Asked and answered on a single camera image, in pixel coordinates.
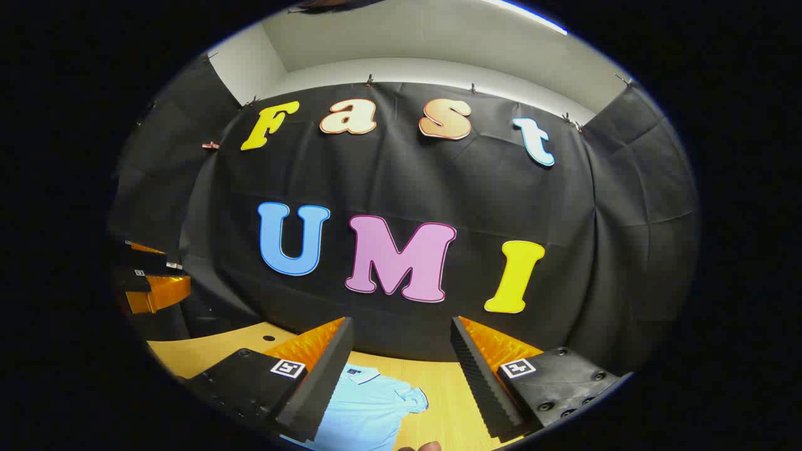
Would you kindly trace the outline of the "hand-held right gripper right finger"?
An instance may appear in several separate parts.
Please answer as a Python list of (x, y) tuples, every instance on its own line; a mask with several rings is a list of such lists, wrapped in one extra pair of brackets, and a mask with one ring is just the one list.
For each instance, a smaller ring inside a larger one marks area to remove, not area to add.
[(487, 431), (502, 442), (561, 427), (632, 377), (567, 346), (541, 350), (462, 316), (452, 318), (450, 343)]

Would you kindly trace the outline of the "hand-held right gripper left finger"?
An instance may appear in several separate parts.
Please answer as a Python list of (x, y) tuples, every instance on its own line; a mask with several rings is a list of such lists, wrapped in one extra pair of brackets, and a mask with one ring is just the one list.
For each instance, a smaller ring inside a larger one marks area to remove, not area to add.
[(353, 320), (341, 317), (267, 351), (240, 348), (189, 378), (210, 407), (267, 437), (313, 440), (353, 349)]

